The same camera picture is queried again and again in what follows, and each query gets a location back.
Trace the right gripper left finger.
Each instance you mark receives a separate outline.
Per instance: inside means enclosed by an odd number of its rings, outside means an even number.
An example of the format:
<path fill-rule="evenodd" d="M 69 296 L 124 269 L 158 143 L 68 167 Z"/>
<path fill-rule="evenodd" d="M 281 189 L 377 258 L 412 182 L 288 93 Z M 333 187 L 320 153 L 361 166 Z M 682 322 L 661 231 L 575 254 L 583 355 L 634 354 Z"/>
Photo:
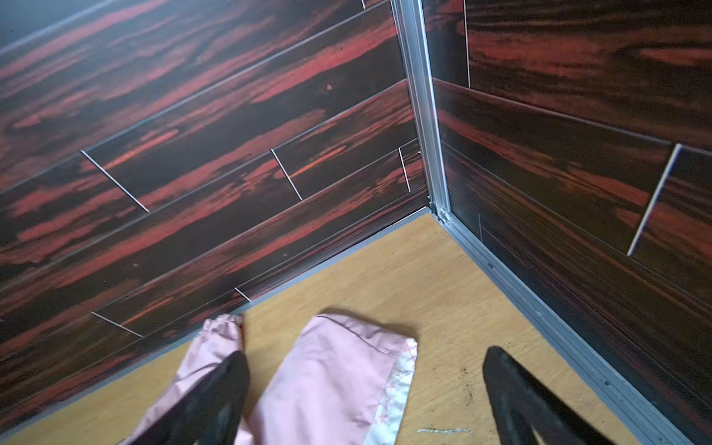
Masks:
<path fill-rule="evenodd" d="M 232 444 L 250 385 L 243 352 L 233 352 L 133 444 Z"/>

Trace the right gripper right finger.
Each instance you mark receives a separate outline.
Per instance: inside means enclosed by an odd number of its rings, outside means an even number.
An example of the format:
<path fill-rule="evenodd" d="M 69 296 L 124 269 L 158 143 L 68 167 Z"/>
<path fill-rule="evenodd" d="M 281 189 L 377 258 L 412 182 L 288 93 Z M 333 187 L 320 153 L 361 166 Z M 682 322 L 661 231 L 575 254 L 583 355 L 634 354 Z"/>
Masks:
<path fill-rule="evenodd" d="M 482 366 L 502 444 L 609 444 L 504 349 L 487 349 Z"/>

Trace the pink zip jacket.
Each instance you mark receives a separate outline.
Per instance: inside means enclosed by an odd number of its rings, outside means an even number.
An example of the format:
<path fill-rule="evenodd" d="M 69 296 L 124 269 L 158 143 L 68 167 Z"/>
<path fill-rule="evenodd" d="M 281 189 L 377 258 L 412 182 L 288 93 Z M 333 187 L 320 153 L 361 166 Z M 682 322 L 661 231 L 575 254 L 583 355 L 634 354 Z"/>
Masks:
<path fill-rule="evenodd" d="M 415 374 L 415 339 L 344 314 L 304 327 L 240 419 L 237 444 L 393 444 Z"/>

